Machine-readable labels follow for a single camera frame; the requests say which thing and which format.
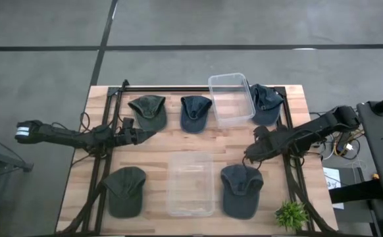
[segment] small green plant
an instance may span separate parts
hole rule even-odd
[[[278,226],[284,226],[286,230],[298,230],[303,226],[303,222],[307,221],[304,204],[295,201],[284,201],[275,215]]]

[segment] cap brim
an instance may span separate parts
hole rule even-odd
[[[162,106],[159,113],[153,118],[145,118],[134,111],[136,120],[140,127],[145,131],[160,131],[166,126],[166,111],[165,107]]]
[[[278,120],[280,112],[281,105],[265,111],[256,109],[256,114],[251,120],[258,125],[270,126]]]
[[[137,217],[140,214],[143,200],[143,188],[140,187],[128,199],[121,199],[108,190],[109,213],[117,218]]]
[[[259,206],[260,192],[237,196],[232,193],[229,185],[224,185],[224,194],[222,198],[222,208],[225,214],[237,219],[250,219],[257,211]]]
[[[189,118],[189,116],[187,116],[186,108],[182,106],[181,119],[180,119],[181,129],[191,134],[199,134],[203,132],[206,127],[208,114],[209,114],[209,110],[206,111],[206,113],[202,117],[198,119],[191,119]]]

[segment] clear plastic container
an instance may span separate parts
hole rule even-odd
[[[218,127],[240,126],[255,116],[249,84],[243,74],[211,76],[208,84]]]
[[[174,217],[207,217],[215,209],[213,160],[200,152],[173,153],[168,164],[166,208]]]

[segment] butcher block tabletop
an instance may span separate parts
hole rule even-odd
[[[292,122],[299,126],[310,121],[309,110],[301,85],[284,86],[290,106]],[[92,86],[85,112],[91,119],[90,128],[102,122],[108,86]],[[260,191],[259,206],[252,219],[240,220],[222,212],[222,182],[220,171],[224,167],[240,164],[243,151],[254,142],[251,120],[241,126],[218,128],[213,107],[209,111],[207,127],[201,134],[188,134],[180,127],[180,98],[187,95],[202,95],[211,98],[209,92],[123,92],[119,115],[134,118],[127,103],[143,95],[165,96],[168,123],[164,130],[140,145],[116,147],[113,151],[111,171],[122,167],[139,167],[146,172],[143,187],[143,207],[139,216],[130,219],[112,217],[105,205],[101,234],[104,235],[247,235],[247,234],[292,234],[291,230],[277,226],[274,212],[284,200],[290,198],[281,155],[264,161],[260,167],[264,185]],[[115,103],[110,109],[109,121]],[[168,194],[168,161],[176,151],[199,151],[211,154],[215,181],[215,211],[208,217],[172,217],[166,208]],[[76,150],[73,162],[87,153]],[[66,191],[56,231],[66,228],[86,202],[91,180],[93,157],[76,163],[68,174]],[[332,228],[338,229],[318,155],[305,157],[303,173],[310,202]],[[95,224],[98,200],[93,206],[90,228]]]

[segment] baseball cap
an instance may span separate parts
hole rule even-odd
[[[250,219],[259,206],[262,174],[258,169],[243,165],[230,165],[221,170],[224,184],[222,209],[237,219]]]
[[[118,218],[140,214],[146,174],[137,167],[124,167],[102,181],[108,189],[109,213]]]
[[[192,95],[182,97],[181,104],[180,126],[182,130],[191,134],[201,133],[206,127],[212,101],[203,96]]]
[[[250,87],[250,94],[256,110],[253,122],[264,126],[274,124],[278,120],[281,104],[284,102],[282,96],[274,89],[259,84]]]
[[[140,127],[147,131],[160,131],[166,126],[165,97],[144,95],[128,103]]]

